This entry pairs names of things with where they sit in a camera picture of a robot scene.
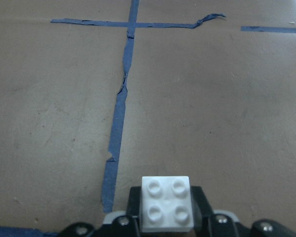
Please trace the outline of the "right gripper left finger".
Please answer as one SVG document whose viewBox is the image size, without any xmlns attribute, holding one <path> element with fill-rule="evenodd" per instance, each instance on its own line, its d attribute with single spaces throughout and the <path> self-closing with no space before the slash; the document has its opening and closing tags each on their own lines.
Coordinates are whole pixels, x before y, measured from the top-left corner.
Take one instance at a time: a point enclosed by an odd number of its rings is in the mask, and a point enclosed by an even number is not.
<svg viewBox="0 0 296 237">
<path fill-rule="evenodd" d="M 141 187 L 135 186 L 130 188 L 126 217 L 128 224 L 126 225 L 126 232 L 128 237 L 140 237 L 140 203 L 141 203 Z"/>
</svg>

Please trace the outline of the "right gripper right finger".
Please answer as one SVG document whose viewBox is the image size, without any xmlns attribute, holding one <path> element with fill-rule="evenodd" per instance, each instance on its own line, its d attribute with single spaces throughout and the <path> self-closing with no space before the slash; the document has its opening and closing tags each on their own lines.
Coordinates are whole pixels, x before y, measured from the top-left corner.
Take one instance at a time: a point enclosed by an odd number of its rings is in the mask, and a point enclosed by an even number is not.
<svg viewBox="0 0 296 237">
<path fill-rule="evenodd" d="M 208 221 L 214 214 L 203 189 L 200 186 L 191 186 L 191 204 L 195 232 L 208 232 Z"/>
</svg>

